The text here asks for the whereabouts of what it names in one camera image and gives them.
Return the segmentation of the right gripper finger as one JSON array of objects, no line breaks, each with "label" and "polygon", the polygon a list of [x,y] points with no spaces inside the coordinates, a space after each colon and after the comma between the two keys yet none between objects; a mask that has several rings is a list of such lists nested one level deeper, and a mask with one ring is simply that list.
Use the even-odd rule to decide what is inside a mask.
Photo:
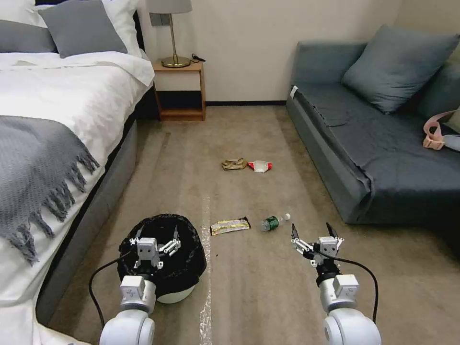
[{"label": "right gripper finger", "polygon": [[314,243],[300,239],[294,223],[292,223],[291,243],[293,248],[304,258],[314,260]]},{"label": "right gripper finger", "polygon": [[344,241],[344,238],[341,238],[338,236],[337,231],[329,224],[329,222],[326,223],[326,227],[327,227],[329,236],[333,237],[336,241],[336,248],[339,249],[341,244]]}]

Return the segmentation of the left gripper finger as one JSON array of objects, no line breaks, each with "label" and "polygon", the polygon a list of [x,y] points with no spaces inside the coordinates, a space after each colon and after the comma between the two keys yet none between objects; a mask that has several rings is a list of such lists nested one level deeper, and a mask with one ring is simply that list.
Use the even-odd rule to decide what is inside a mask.
[{"label": "left gripper finger", "polygon": [[175,255],[181,248],[181,241],[179,239],[178,227],[175,226],[173,232],[173,238],[165,245],[159,248],[160,257],[171,257]]},{"label": "left gripper finger", "polygon": [[145,227],[144,222],[140,222],[130,232],[129,244],[130,248],[137,248],[139,240],[142,238],[142,232]]}]

